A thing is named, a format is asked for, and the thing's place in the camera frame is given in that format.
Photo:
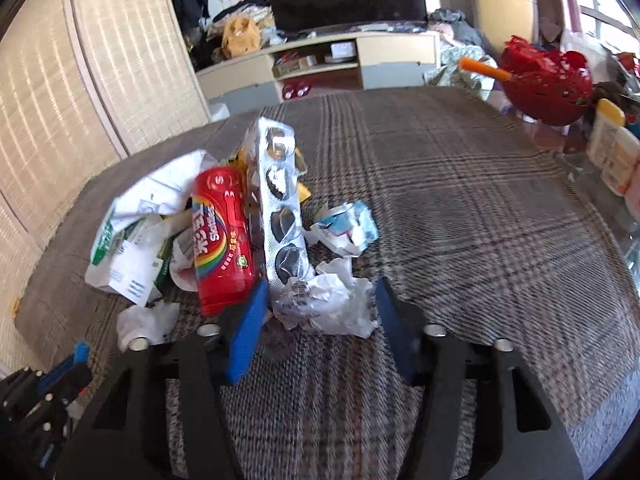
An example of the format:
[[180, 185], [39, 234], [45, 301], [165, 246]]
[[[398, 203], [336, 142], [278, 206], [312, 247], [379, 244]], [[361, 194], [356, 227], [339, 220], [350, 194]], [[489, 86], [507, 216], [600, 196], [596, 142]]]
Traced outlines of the small white paper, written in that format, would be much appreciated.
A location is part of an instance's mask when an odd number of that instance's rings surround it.
[[118, 348], [126, 352], [138, 338], [150, 346], [162, 344], [174, 329], [180, 313], [178, 302], [157, 301], [151, 307], [131, 306], [119, 313], [116, 320]]

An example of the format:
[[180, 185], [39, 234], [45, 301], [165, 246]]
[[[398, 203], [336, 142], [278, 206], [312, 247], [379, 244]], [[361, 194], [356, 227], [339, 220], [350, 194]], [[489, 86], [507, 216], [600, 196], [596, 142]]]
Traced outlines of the white bottle orange label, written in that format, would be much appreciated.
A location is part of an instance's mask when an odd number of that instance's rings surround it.
[[628, 129], [617, 129], [605, 156], [601, 179], [616, 196], [624, 196], [639, 160], [639, 139]]

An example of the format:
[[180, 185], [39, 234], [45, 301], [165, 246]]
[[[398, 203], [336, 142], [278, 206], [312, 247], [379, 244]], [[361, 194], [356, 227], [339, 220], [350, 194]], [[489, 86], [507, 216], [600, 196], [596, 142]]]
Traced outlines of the beige grey TV cabinet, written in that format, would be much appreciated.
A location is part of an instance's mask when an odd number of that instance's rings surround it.
[[[356, 58], [334, 60], [330, 44], [353, 41]], [[342, 32], [279, 44], [196, 74], [210, 107], [240, 114], [320, 94], [420, 87], [440, 66], [437, 32]]]

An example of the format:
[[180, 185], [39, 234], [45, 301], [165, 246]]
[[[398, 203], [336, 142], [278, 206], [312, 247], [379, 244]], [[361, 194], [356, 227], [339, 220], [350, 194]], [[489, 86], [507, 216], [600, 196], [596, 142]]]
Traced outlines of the white tissue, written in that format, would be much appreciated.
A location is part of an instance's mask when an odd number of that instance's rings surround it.
[[335, 258], [309, 280], [290, 278], [272, 308], [287, 330], [367, 339], [378, 328], [372, 294], [373, 284], [352, 274], [352, 258]]

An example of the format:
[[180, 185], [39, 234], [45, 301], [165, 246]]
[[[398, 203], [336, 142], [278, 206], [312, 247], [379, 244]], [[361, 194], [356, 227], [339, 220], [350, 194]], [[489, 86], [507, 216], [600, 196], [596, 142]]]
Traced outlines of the woven bamboo screen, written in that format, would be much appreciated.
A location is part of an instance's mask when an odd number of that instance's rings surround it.
[[1, 31], [1, 366], [38, 364], [14, 324], [96, 174], [210, 115], [171, 0], [17, 0]]

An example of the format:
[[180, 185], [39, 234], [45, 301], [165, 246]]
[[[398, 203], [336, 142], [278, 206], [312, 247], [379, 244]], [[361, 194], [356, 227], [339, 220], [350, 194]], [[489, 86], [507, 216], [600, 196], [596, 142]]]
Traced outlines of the floral cloth pile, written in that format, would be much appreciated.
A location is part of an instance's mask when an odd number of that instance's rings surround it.
[[460, 70], [459, 61], [462, 58], [472, 58], [472, 60], [492, 68], [498, 67], [496, 60], [480, 46], [455, 47], [442, 41], [440, 43], [440, 66], [439, 68], [431, 68], [423, 74], [424, 84], [464, 89], [486, 101], [494, 88], [495, 81], [481, 74]]

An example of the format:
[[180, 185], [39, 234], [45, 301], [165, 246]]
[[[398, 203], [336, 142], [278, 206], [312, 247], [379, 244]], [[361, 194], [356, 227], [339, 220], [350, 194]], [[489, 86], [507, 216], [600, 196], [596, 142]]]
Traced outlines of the yellow wrapper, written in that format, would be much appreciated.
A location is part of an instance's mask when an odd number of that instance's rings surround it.
[[[306, 160], [304, 159], [304, 155], [299, 148], [295, 149], [294, 154], [297, 175], [299, 177], [303, 177], [308, 171]], [[240, 148], [239, 151], [228, 160], [228, 165], [241, 171], [245, 171], [247, 168], [247, 164], [245, 163], [245, 155], [246, 149]], [[306, 202], [306, 200], [309, 200], [311, 198], [310, 189], [307, 188], [302, 181], [297, 182], [297, 196], [301, 203]]]

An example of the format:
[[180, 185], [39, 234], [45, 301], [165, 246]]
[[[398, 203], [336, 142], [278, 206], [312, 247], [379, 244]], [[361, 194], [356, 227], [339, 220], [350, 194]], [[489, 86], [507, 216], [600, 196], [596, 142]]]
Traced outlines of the red plastic basket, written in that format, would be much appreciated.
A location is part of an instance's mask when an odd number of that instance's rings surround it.
[[502, 86], [513, 106], [549, 126], [567, 126], [590, 104], [587, 59], [574, 50], [539, 50], [524, 38], [506, 42], [499, 67], [512, 75]]

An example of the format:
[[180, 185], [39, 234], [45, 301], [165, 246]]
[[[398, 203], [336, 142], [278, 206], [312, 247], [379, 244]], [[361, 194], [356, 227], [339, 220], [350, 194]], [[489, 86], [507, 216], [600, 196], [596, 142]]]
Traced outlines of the yellow bag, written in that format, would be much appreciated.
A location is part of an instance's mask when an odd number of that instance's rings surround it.
[[238, 15], [224, 25], [221, 47], [228, 60], [257, 52], [261, 45], [260, 30], [250, 16]]

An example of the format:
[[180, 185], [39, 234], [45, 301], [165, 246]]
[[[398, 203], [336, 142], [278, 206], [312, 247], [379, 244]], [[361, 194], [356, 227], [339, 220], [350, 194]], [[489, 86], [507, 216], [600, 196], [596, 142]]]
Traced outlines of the plaid grey table cloth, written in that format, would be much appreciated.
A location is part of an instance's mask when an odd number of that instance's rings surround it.
[[[352, 270], [463, 338], [511, 339], [553, 402], [585, 474], [639, 409], [639, 298], [597, 209], [517, 123], [453, 88], [337, 93], [264, 109], [308, 165], [311, 221], [365, 202], [380, 236]], [[224, 390], [251, 479], [393, 479], [416, 422], [381, 333], [270, 324]]]

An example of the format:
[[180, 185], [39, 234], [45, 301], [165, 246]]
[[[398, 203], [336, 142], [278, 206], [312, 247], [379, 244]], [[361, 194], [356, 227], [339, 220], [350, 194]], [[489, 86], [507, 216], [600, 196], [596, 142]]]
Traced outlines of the blue white wrapper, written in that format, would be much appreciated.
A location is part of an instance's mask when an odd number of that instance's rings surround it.
[[370, 208], [355, 200], [333, 208], [323, 205], [304, 235], [309, 246], [320, 243], [335, 255], [357, 258], [378, 240], [378, 227]]

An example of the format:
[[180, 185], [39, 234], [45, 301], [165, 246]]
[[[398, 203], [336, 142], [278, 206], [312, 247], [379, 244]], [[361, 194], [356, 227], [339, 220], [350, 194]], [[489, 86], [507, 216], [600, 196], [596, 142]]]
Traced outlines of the white device on shelf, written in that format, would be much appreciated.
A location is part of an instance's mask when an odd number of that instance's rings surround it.
[[356, 58], [357, 49], [353, 41], [334, 42], [330, 44], [331, 56], [334, 60]]

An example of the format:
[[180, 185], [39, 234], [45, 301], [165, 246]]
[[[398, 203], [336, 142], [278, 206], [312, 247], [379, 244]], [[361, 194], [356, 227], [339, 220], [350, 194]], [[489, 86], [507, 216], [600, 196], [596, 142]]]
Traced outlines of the red Skittles can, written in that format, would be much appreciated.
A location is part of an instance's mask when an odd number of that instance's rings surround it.
[[256, 281], [239, 169], [201, 172], [192, 193], [194, 270], [202, 315], [212, 318], [243, 302]]

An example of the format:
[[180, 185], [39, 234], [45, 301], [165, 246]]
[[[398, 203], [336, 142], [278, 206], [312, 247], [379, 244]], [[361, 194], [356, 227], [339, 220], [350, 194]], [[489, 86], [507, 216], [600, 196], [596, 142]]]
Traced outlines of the yellow cap white bottle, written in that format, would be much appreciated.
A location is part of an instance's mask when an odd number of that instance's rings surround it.
[[625, 124], [626, 117], [619, 106], [608, 99], [598, 101], [586, 151], [588, 159], [597, 170], [603, 168], [616, 133]]

